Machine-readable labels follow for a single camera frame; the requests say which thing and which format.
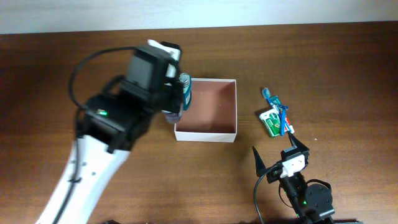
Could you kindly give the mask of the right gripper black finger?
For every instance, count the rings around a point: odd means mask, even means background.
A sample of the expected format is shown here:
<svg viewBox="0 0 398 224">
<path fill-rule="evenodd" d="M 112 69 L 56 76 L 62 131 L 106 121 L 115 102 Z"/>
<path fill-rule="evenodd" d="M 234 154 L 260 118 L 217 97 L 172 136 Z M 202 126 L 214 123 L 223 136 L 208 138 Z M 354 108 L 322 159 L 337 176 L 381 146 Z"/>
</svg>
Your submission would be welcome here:
<svg viewBox="0 0 398 224">
<path fill-rule="evenodd" d="M 257 149 L 254 146 L 252 147 L 252 151 L 254 154 L 254 160 L 255 160 L 255 164 L 256 164 L 256 175 L 257 175 L 257 177 L 262 177 L 266 173 L 267 168 L 266 168 L 263 160 L 261 159 Z"/>
<path fill-rule="evenodd" d="M 291 132 L 288 132 L 288 135 L 292 146 L 295 146 L 300 152 L 308 151 L 308 147 L 299 141 Z"/>
</svg>

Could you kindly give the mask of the teal mouthwash bottle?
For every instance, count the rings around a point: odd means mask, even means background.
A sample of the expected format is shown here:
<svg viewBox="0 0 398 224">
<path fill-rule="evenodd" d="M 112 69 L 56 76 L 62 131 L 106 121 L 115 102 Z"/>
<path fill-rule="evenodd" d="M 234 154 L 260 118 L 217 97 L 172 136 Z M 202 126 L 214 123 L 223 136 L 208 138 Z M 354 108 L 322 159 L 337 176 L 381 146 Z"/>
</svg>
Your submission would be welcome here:
<svg viewBox="0 0 398 224">
<path fill-rule="evenodd" d="M 192 100 L 192 78 L 188 73 L 181 73 L 179 80 L 183 84 L 183 110 L 187 111 Z"/>
</svg>

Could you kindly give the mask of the purple foam soap pump bottle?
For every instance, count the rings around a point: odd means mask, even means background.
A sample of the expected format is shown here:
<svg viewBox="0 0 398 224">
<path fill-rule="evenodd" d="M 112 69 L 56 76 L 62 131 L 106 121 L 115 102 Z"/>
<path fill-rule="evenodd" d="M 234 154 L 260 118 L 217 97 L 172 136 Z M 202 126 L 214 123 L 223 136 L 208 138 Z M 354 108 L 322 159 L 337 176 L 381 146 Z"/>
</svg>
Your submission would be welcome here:
<svg viewBox="0 0 398 224">
<path fill-rule="evenodd" d="M 182 117 L 182 113 L 164 113 L 166 121 L 170 124 L 178 123 Z"/>
</svg>

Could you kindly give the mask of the blue disposable razor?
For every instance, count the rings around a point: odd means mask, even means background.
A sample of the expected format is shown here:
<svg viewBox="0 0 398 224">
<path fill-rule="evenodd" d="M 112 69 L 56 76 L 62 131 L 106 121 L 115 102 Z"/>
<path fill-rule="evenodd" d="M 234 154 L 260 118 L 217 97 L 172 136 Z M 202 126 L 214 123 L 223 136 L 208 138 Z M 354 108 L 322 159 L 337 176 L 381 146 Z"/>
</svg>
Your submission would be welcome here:
<svg viewBox="0 0 398 224">
<path fill-rule="evenodd" d="M 277 107 L 279 109 L 279 117 L 280 117 L 280 135 L 283 136 L 285 133 L 285 116 L 286 116 L 286 111 L 288 110 L 288 107 L 282 104 L 277 104 Z"/>
</svg>

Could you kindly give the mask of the pink cardboard box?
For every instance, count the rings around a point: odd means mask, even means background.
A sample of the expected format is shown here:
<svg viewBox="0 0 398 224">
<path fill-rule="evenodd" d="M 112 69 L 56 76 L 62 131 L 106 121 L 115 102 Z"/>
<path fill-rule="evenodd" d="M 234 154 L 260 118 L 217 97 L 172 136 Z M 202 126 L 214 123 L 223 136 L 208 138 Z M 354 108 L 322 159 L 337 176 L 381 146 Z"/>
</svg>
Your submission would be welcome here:
<svg viewBox="0 0 398 224">
<path fill-rule="evenodd" d="M 237 108 L 235 79 L 194 78 L 190 107 L 174 126 L 176 140 L 234 142 Z"/>
</svg>

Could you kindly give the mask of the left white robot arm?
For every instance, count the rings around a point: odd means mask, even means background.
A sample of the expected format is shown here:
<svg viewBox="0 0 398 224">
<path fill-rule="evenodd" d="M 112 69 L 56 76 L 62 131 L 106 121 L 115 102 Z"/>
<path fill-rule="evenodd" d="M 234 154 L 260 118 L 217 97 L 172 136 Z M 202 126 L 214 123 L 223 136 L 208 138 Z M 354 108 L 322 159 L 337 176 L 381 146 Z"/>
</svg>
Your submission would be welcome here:
<svg viewBox="0 0 398 224">
<path fill-rule="evenodd" d="M 162 112 L 177 122 L 185 103 L 181 54 L 169 42 L 133 47 L 127 73 L 77 104 L 70 157 L 39 223 L 86 223 L 153 117 Z"/>
</svg>

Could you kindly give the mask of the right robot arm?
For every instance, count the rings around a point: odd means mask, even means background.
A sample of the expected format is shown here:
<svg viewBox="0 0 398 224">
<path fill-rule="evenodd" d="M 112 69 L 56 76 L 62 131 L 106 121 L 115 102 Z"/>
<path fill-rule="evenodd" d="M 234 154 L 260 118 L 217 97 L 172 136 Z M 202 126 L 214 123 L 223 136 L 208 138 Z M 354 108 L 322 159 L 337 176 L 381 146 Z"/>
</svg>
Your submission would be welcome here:
<svg viewBox="0 0 398 224">
<path fill-rule="evenodd" d="M 301 171 L 308 166 L 309 148 L 292 133 L 288 133 L 291 147 L 280 152 L 281 160 L 266 167 L 258 151 L 252 147 L 258 180 L 253 189 L 253 201 L 261 223 L 264 223 L 258 203 L 257 188 L 263 179 L 279 182 L 278 193 L 284 192 L 301 223 L 333 223 L 332 187 L 319 179 L 305 180 Z"/>
</svg>

